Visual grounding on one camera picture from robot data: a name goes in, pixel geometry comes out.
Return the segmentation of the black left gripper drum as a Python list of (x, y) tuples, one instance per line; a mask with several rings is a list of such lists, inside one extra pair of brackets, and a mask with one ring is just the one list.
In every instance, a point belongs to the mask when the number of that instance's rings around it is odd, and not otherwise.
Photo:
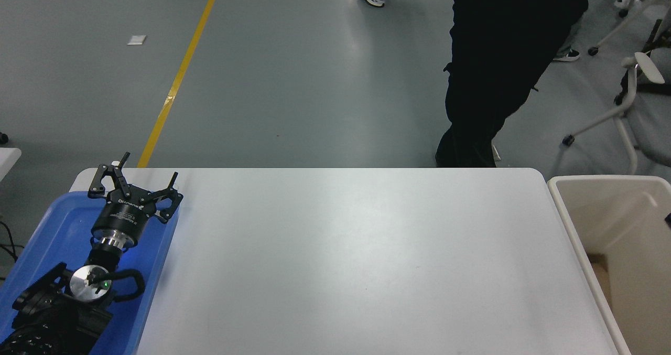
[(115, 233), (122, 234), (126, 243), (138, 243), (149, 219), (156, 212), (157, 200), (142, 189), (132, 189), (139, 195), (127, 197), (120, 190), (107, 195), (106, 203), (91, 229), (92, 236), (101, 241)]

